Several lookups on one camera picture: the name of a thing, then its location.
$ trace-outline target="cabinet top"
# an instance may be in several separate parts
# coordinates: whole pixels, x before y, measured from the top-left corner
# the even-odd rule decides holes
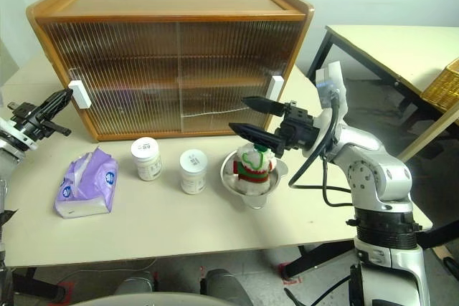
[[[313,7],[302,0],[39,0],[29,19],[50,21],[302,21]]]

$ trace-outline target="gray floor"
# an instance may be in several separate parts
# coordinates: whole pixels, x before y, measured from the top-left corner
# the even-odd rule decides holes
[[[392,88],[366,80],[347,80],[346,85],[350,107],[346,120],[350,125],[372,131],[382,139],[392,154],[399,153],[431,123],[418,123],[410,132],[403,133],[397,126],[413,108],[409,108],[404,114],[399,113],[396,104],[401,99]],[[434,153],[442,149],[442,153],[432,158]],[[434,226],[441,226],[458,217],[459,175],[450,172],[452,167],[457,169],[458,161],[458,141],[443,140],[431,145],[408,163],[415,180],[412,197],[432,219]],[[448,247],[459,259],[459,242],[450,243]],[[277,266],[296,259],[298,255],[298,249],[291,247],[172,257],[158,259],[149,270],[157,274],[160,290],[197,293],[200,278],[206,271],[225,268],[237,276],[255,305],[293,305],[286,297],[284,287],[290,288],[300,301],[309,305],[322,291],[346,276],[354,261],[351,254],[345,254],[322,267],[303,273],[294,284],[286,286],[278,276]],[[151,262],[147,259],[137,262],[40,268],[37,278],[55,283],[76,269],[140,269]],[[443,268],[430,250],[425,252],[425,264],[432,305],[459,305],[459,282]],[[73,286],[71,302],[110,295],[131,273],[118,270],[74,274],[65,279]],[[37,303],[36,299],[25,296],[18,296],[16,300],[18,305],[46,305],[46,302]],[[339,287],[321,305],[348,305],[346,285]]]

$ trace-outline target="jar lid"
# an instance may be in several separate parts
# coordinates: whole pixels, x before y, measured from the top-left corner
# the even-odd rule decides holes
[[[207,157],[200,150],[186,150],[180,156],[180,167],[187,173],[201,173],[206,170]]]
[[[140,138],[131,145],[131,153],[134,158],[146,160],[158,155],[159,146],[153,138]]]

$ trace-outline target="white jar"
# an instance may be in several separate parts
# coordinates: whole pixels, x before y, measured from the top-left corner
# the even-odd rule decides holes
[[[194,195],[206,187],[207,157],[200,150],[186,150],[180,156],[181,188]]]
[[[131,145],[131,153],[137,165],[138,176],[144,181],[159,177],[163,164],[159,155],[159,146],[153,138],[140,138]]]

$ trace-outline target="beige tabletop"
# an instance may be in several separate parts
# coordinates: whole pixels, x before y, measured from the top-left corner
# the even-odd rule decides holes
[[[417,94],[459,57],[459,27],[329,25],[326,28]]]
[[[4,104],[14,100],[38,105],[60,88],[49,62],[39,55],[1,91]],[[296,99],[312,115],[321,111],[316,89],[296,67],[283,93],[283,101],[290,99]],[[11,113],[0,108],[0,116],[10,118]],[[160,140],[163,173],[159,179],[145,182],[137,176],[131,160],[131,141],[95,143],[72,105],[54,121],[69,127],[71,136],[55,133],[39,141],[39,149],[27,152],[9,185],[6,208],[18,209],[4,226],[6,264],[10,267],[279,247],[355,235],[355,228],[345,224],[353,216],[351,207],[332,209],[325,205],[320,191],[288,188],[288,179],[304,159],[299,151],[285,153],[283,160],[290,169],[287,178],[264,208],[254,210],[227,192],[219,179],[225,156],[244,143],[235,135]],[[278,123],[273,121],[270,129]],[[52,205],[63,174],[73,159],[98,145],[120,166],[113,210],[62,219]],[[203,150],[209,158],[207,188],[194,196],[179,187],[179,156],[189,148]],[[321,177],[321,163],[316,161],[300,182],[320,184]],[[328,168],[328,184],[346,186],[344,174],[336,166]],[[350,195],[336,191],[329,191],[329,197],[334,202],[350,201]],[[417,207],[415,218],[423,226],[432,226]]]

